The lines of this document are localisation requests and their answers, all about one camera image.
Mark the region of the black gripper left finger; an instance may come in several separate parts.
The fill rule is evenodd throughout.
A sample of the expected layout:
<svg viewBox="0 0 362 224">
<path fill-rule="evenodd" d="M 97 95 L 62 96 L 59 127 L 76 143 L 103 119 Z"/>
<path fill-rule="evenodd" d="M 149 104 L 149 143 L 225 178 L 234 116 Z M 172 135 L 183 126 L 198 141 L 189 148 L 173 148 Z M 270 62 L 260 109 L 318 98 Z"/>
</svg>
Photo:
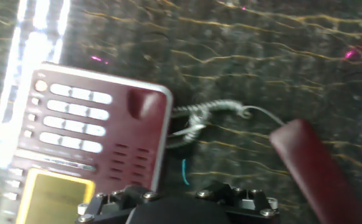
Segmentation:
<svg viewBox="0 0 362 224">
<path fill-rule="evenodd" d="M 84 208 L 79 213 L 76 224 L 126 224 L 130 222 L 135 209 L 160 199 L 160 194 L 139 185 L 130 185 L 110 194 L 98 193 L 89 203 L 79 205 Z"/>
</svg>

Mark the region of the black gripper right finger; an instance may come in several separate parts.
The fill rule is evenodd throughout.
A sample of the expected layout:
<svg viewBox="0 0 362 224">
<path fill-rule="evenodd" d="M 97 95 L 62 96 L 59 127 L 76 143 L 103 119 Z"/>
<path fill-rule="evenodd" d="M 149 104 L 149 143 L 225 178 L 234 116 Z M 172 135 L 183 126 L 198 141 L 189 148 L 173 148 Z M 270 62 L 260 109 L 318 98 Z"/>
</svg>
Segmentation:
<svg viewBox="0 0 362 224">
<path fill-rule="evenodd" d="M 262 190 L 246 190 L 214 181 L 196 192 L 196 198 L 213 202 L 231 223 L 279 224 L 277 200 Z"/>
</svg>

